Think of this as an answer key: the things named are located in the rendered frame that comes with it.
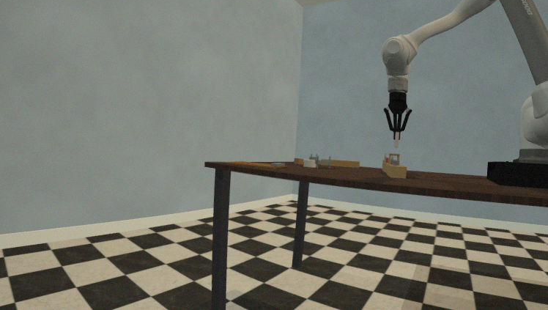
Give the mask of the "brown clipboard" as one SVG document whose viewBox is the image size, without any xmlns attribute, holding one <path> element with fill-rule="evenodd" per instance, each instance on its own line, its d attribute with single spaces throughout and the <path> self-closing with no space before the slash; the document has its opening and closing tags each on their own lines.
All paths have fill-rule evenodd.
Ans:
<svg viewBox="0 0 548 310">
<path fill-rule="evenodd" d="M 287 167 L 285 166 L 285 163 L 252 163 L 252 162 L 245 162 L 245 161 L 235 161 L 235 162 L 225 162 L 228 164 L 235 164 L 235 165 L 242 165 L 242 166 L 255 166 L 255 167 L 262 167 L 262 168 L 270 168 L 270 169 L 277 169 L 277 168 L 283 168 Z"/>
</svg>

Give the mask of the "cream short cylinder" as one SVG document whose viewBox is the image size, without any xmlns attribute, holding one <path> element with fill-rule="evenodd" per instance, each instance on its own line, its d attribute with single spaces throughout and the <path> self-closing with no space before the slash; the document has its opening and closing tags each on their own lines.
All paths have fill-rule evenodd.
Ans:
<svg viewBox="0 0 548 310">
<path fill-rule="evenodd" d="M 304 160 L 303 166 L 316 168 L 315 160 Z"/>
</svg>

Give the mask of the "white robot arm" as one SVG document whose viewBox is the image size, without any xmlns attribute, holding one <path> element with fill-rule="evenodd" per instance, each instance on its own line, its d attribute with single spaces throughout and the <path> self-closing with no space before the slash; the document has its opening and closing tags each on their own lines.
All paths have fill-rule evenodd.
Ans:
<svg viewBox="0 0 548 310">
<path fill-rule="evenodd" d="M 407 35 L 387 39 L 382 60 L 388 92 L 408 92 L 410 62 L 419 45 L 458 26 L 496 0 L 462 0 L 448 15 Z M 527 60 L 536 86 L 519 116 L 519 158 L 513 162 L 548 164 L 548 31 L 533 0 L 500 0 Z M 405 40 L 405 41 L 404 41 Z"/>
</svg>

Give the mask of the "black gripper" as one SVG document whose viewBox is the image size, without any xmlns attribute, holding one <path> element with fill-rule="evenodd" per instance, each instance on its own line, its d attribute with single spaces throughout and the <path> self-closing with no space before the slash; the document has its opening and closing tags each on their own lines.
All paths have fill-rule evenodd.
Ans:
<svg viewBox="0 0 548 310">
<path fill-rule="evenodd" d="M 390 119 L 389 109 L 394 114 L 393 126 Z M 407 114 L 404 118 L 404 122 L 401 127 L 401 116 L 405 110 Z M 388 107 L 384 108 L 383 111 L 386 113 L 389 128 L 390 130 L 393 131 L 394 147 L 399 148 L 400 131 L 401 132 L 404 131 L 409 115 L 412 112 L 412 110 L 407 107 L 407 94 L 404 92 L 391 92 L 389 97 Z M 398 115 L 398 125 L 397 125 L 397 115 Z"/>
</svg>

